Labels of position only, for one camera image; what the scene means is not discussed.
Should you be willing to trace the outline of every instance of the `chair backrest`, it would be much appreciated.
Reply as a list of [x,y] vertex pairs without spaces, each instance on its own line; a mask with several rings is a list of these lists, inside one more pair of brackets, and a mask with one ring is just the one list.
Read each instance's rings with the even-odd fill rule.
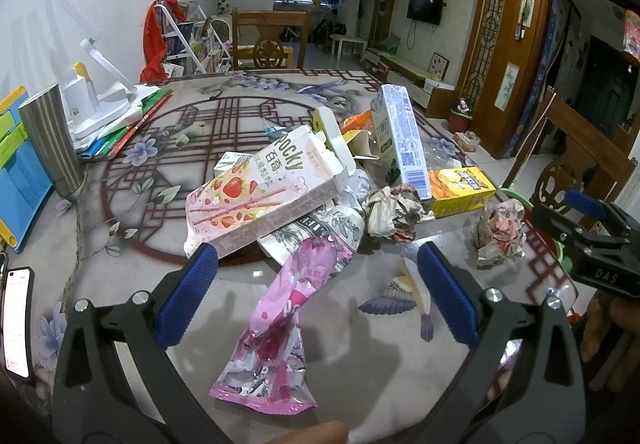
[[584,190],[594,199],[612,202],[620,194],[637,162],[629,160],[620,149],[605,137],[587,119],[557,97],[556,91],[548,87],[538,106],[533,127],[518,151],[516,161],[504,184],[508,188],[518,171],[537,144],[546,120],[558,126],[566,134],[564,153],[552,160],[540,174],[534,194],[533,205],[545,204],[561,214],[571,207],[564,202],[564,191],[581,190],[584,172],[599,167],[610,176],[609,185],[588,185]]
[[234,8],[231,12],[234,70],[238,69],[238,27],[241,25],[255,26],[260,34],[254,45],[255,68],[284,68],[286,60],[280,34],[286,26],[302,27],[298,53],[298,68],[302,70],[305,66],[310,18],[310,12],[238,12],[238,9]]

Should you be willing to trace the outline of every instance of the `green sticky note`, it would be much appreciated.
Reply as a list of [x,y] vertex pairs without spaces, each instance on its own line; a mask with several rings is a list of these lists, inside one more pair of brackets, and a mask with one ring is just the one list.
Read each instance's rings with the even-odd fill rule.
[[4,168],[26,138],[27,133],[22,123],[20,123],[16,129],[0,141],[0,169]]
[[14,118],[9,112],[0,115],[0,139],[3,138],[9,130],[14,126]]

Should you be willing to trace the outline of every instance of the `stainless steel tumbler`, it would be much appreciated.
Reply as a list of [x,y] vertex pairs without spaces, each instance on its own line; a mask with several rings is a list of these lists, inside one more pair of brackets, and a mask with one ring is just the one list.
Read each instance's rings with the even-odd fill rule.
[[61,197],[68,197],[84,180],[84,170],[66,127],[60,87],[50,86],[30,96],[19,107],[29,140]]

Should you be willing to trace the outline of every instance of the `wall-mounted television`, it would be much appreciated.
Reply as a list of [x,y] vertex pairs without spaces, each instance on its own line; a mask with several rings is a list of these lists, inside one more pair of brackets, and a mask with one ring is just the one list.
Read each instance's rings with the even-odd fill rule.
[[406,16],[432,25],[439,25],[442,19],[444,0],[409,0]]

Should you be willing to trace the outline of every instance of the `barcode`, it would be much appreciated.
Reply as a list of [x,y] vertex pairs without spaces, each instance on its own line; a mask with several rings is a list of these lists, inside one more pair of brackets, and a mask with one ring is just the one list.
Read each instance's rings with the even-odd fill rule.
[[401,153],[403,166],[415,166],[415,158],[413,153]]
[[406,179],[409,184],[414,186],[419,195],[427,194],[427,182],[424,180],[422,171],[408,171],[406,172]]

